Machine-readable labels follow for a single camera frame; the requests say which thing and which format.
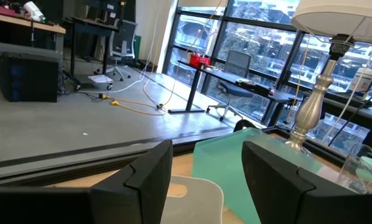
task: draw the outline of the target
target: window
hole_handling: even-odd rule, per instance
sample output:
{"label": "window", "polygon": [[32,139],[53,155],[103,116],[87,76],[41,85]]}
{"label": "window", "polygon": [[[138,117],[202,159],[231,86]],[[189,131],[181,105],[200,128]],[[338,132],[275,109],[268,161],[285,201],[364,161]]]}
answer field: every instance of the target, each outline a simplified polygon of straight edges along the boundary
{"label": "window", "polygon": [[209,15],[214,14],[214,15],[219,15],[219,16],[222,16],[225,11],[225,7],[218,7],[217,10],[215,9],[216,7],[182,7],[183,11],[199,12],[199,13],[205,13]]}
{"label": "window", "polygon": [[[321,41],[319,41],[315,37],[311,37],[308,45],[307,58],[305,64],[302,66],[308,38],[308,35],[305,35],[300,45],[300,49],[291,66],[292,75],[289,81],[298,83],[299,72],[302,69],[300,78],[301,85],[313,88],[316,76],[322,72],[328,60],[328,51],[330,48],[328,42],[330,39],[328,37],[320,37]],[[370,57],[372,47],[364,47],[366,45],[368,44],[356,43],[355,47],[351,48],[345,56],[338,61],[333,71],[333,83],[328,89],[329,92],[346,92],[357,70],[365,67]],[[369,68],[372,69],[372,58]]]}
{"label": "window", "polygon": [[[222,63],[216,63],[215,66],[218,68],[224,67]],[[249,79],[269,86],[274,85],[273,81],[253,74],[249,74]],[[214,99],[227,103],[229,98],[222,92],[221,88],[218,87],[218,84],[219,79],[211,77],[207,95]],[[254,95],[252,98],[237,97],[237,99],[233,99],[230,101],[230,105],[237,110],[246,113],[248,116],[260,121],[266,112],[266,108],[269,105],[269,100],[259,95]]]}
{"label": "window", "polygon": [[294,43],[295,33],[229,22],[218,57],[226,60],[229,50],[249,54],[250,68],[278,77]]}
{"label": "window", "polygon": [[265,22],[291,24],[299,0],[235,0],[231,16]]}
{"label": "window", "polygon": [[175,45],[211,55],[220,26],[220,21],[181,15],[175,37]]}
{"label": "window", "polygon": [[188,85],[191,85],[193,82],[194,73],[196,72],[195,69],[190,68],[186,65],[179,65],[178,69],[178,60],[186,61],[187,54],[186,51],[174,48],[172,50],[171,60],[169,63],[168,68],[168,75],[182,81]]}
{"label": "window", "polygon": [[[327,132],[336,121],[336,116],[326,113],[325,119],[321,120],[316,128],[309,131],[308,137],[317,141],[322,141],[324,136],[327,134]],[[333,139],[335,134],[345,123],[346,121],[344,119],[341,119],[336,128],[334,128],[334,130],[332,131],[331,135],[327,137],[324,144],[328,145],[331,139]],[[368,133],[369,129],[361,127],[357,124],[348,123],[345,129],[342,130],[340,135],[331,144],[331,147],[336,149],[338,152],[347,155],[349,154],[349,151],[354,144],[362,143],[364,141]]]}

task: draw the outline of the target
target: red box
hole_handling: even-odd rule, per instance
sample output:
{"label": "red box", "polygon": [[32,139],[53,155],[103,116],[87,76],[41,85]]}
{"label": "red box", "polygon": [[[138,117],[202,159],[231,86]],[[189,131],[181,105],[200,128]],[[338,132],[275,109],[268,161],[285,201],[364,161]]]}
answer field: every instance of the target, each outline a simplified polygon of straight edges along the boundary
{"label": "red box", "polygon": [[200,65],[200,63],[210,65],[211,64],[211,59],[205,58],[205,57],[199,57],[198,55],[190,56],[190,62],[189,62],[190,65],[198,67]]}

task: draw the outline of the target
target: white lamp shade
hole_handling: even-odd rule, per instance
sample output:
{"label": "white lamp shade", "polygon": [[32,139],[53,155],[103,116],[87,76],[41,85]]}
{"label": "white lamp shade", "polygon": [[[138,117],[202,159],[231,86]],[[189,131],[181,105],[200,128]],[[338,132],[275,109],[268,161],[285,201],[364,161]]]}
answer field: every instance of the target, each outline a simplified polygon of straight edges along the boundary
{"label": "white lamp shade", "polygon": [[[179,7],[216,7],[220,0],[179,0]],[[226,7],[228,0],[222,0],[219,7]]]}
{"label": "white lamp shade", "polygon": [[300,0],[291,23],[317,35],[372,42],[372,0]]}

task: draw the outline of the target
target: chair base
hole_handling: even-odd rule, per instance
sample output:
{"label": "chair base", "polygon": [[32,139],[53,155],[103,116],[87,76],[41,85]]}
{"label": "chair base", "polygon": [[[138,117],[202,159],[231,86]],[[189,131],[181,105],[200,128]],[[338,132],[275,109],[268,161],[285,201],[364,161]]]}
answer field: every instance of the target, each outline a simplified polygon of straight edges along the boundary
{"label": "chair base", "polygon": [[215,108],[215,109],[218,109],[218,108],[224,108],[225,109],[225,112],[223,113],[223,115],[219,118],[220,121],[223,121],[227,112],[230,111],[230,112],[233,112],[235,114],[235,116],[239,116],[241,119],[243,119],[243,116],[236,111],[236,109],[234,109],[232,106],[230,106],[230,104],[226,104],[226,105],[210,105],[208,106],[207,108],[207,113],[210,112],[211,108]]}

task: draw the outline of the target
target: red object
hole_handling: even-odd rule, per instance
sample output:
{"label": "red object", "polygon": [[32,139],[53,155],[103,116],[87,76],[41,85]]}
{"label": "red object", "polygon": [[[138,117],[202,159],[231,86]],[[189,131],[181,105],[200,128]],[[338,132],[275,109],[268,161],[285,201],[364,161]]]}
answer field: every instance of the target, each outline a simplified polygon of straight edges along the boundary
{"label": "red object", "polygon": [[8,15],[8,16],[17,16],[17,14],[14,10],[5,9],[2,6],[0,6],[0,14]]}
{"label": "red object", "polygon": [[193,54],[190,57],[189,65],[193,65],[193,66],[198,67],[198,66],[200,66],[200,63],[204,63],[206,65],[209,65],[209,64],[211,64],[211,59],[198,56],[197,54]]}

